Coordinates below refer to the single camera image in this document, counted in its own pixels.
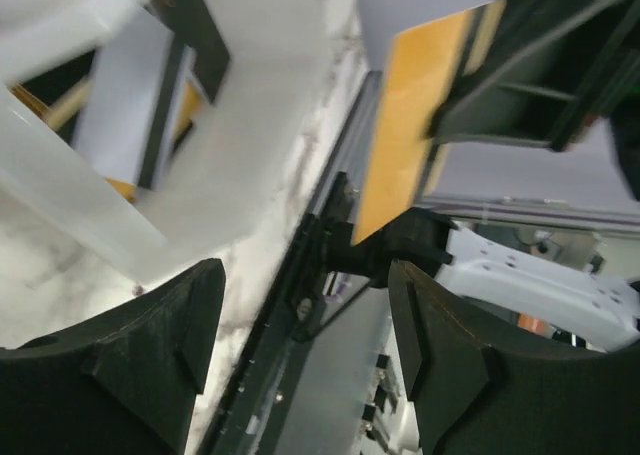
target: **white plastic part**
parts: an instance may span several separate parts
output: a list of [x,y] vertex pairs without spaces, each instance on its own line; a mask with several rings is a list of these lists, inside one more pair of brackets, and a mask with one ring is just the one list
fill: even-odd
[[420,432],[413,402],[398,400],[396,413],[389,427],[389,453],[410,455],[420,450]]
[[135,277],[166,239],[6,88],[0,88],[0,185],[59,230]]
[[104,43],[146,0],[0,0],[0,81],[13,85]]
[[[171,246],[169,259],[148,260],[145,272],[152,278],[250,235],[265,222],[278,183],[300,164],[300,190],[311,190],[353,93],[344,80],[345,64],[331,97],[336,105],[315,105],[319,95],[326,95],[322,82],[331,61],[317,0],[206,1],[231,65],[214,106],[196,116],[195,129],[172,160],[161,189],[136,202]],[[349,75],[353,91],[357,75]]]
[[456,295],[544,320],[606,351],[640,338],[638,293],[623,279],[579,272],[493,243],[468,229],[452,231],[438,283]]

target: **screw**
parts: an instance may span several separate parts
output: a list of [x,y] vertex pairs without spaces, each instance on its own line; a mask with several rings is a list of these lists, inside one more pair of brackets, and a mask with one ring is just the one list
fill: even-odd
[[304,320],[311,313],[313,302],[309,298],[303,298],[298,304],[297,315],[299,320]]

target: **white mounting plate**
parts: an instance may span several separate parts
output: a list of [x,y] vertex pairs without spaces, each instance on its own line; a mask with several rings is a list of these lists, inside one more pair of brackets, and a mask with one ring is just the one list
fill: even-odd
[[640,297],[625,280],[563,267],[491,242],[469,229],[450,234],[447,290],[544,320],[610,351],[640,338]]

